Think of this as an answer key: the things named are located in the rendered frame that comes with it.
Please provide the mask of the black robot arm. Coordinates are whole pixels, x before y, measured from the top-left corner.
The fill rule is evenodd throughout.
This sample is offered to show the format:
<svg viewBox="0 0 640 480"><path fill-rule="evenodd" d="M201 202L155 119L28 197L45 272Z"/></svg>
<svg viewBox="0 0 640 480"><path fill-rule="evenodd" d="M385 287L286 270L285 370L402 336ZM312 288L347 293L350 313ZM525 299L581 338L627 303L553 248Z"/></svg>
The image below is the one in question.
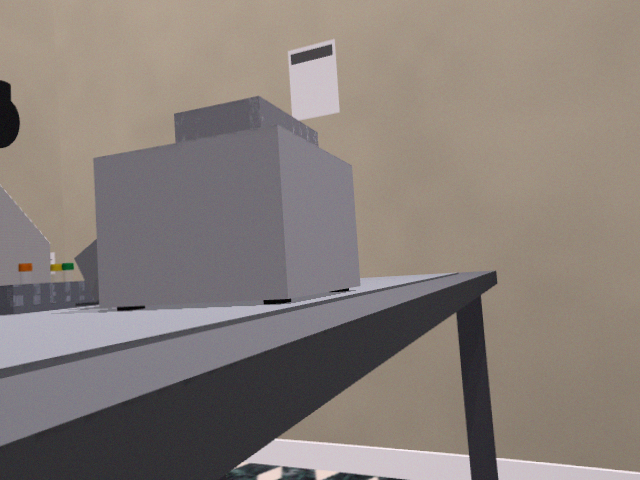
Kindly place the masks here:
<svg viewBox="0 0 640 480"><path fill-rule="evenodd" d="M11 145L20 128L20 119L11 102L11 84L0 80L0 148Z"/></svg>

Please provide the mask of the orange-capped tube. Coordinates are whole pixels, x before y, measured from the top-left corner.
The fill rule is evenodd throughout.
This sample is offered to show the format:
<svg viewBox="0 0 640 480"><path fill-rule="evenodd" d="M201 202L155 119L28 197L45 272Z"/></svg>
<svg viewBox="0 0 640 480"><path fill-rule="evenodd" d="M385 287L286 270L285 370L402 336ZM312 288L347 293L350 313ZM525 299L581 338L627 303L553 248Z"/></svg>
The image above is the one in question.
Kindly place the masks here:
<svg viewBox="0 0 640 480"><path fill-rule="evenodd" d="M20 272L20 284L31 284L32 264L19 264L18 271Z"/></svg>

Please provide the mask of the grey bench mat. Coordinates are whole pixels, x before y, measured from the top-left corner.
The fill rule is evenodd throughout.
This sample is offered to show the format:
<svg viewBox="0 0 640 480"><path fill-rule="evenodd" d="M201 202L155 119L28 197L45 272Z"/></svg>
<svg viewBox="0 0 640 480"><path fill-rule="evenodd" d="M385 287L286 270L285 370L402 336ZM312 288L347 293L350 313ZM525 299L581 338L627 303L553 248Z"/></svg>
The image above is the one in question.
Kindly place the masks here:
<svg viewBox="0 0 640 480"><path fill-rule="evenodd" d="M145 306L99 305L0 315L0 379L243 322L456 275L360 278L361 286L291 298Z"/></svg>

